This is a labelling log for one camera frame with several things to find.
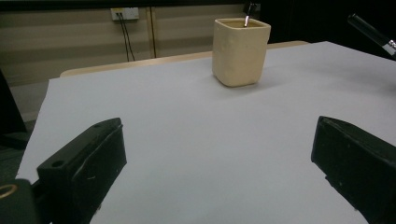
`floor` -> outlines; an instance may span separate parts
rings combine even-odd
[[[36,120],[48,89],[48,81],[20,86],[11,86],[15,103],[23,120]]]
[[[35,120],[25,122],[27,133],[11,133],[8,137],[28,141],[35,127]],[[15,179],[20,168],[24,149],[0,146],[0,183]]]

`square cup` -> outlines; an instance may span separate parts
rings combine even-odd
[[[271,25],[250,19],[217,19],[213,35],[212,71],[225,86],[254,84],[262,76]]]

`power socket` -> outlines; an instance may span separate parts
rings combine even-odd
[[[113,21],[119,21],[117,13],[120,13],[125,21],[139,19],[139,10],[137,7],[113,7],[110,9]]]

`desk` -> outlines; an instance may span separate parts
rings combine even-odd
[[[366,223],[310,154],[320,115],[396,145],[395,71],[323,42],[268,50],[242,88],[222,86],[210,57],[56,78],[18,177],[119,117],[128,164],[92,223]]]
[[[296,41],[269,44],[268,49],[281,49],[281,48],[293,47],[293,46],[299,46],[299,45],[305,45],[305,44],[308,44],[308,43],[301,41],[301,40],[296,40]],[[88,73],[93,73],[93,72],[103,72],[103,71],[109,71],[109,70],[114,70],[114,69],[131,68],[131,67],[138,67],[138,66],[163,64],[163,63],[175,63],[175,62],[209,58],[209,57],[212,57],[212,51],[163,57],[163,58],[157,58],[157,59],[147,59],[147,60],[128,62],[128,63],[113,63],[113,64],[107,64],[107,65],[94,66],[94,67],[67,70],[65,72],[62,72],[60,77],[71,77],[71,76],[83,75],[83,74],[88,74]]]

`black cable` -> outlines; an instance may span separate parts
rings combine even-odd
[[[129,50],[131,51],[132,58],[134,59],[134,52],[132,51],[131,40],[130,40],[129,35],[128,35],[128,30],[126,29],[125,20],[124,20],[122,14],[120,14],[120,16],[121,16],[121,23],[122,23],[122,25],[123,25],[123,27],[125,29],[126,36],[128,36]]]
[[[116,15],[119,18],[120,25],[121,25],[121,28],[122,28],[122,33],[124,35],[124,44],[125,44],[125,50],[126,50],[126,60],[129,62],[128,46],[126,45],[125,31],[124,31],[124,28],[123,28],[123,25],[122,25],[122,19],[121,19],[122,14],[116,13]]]

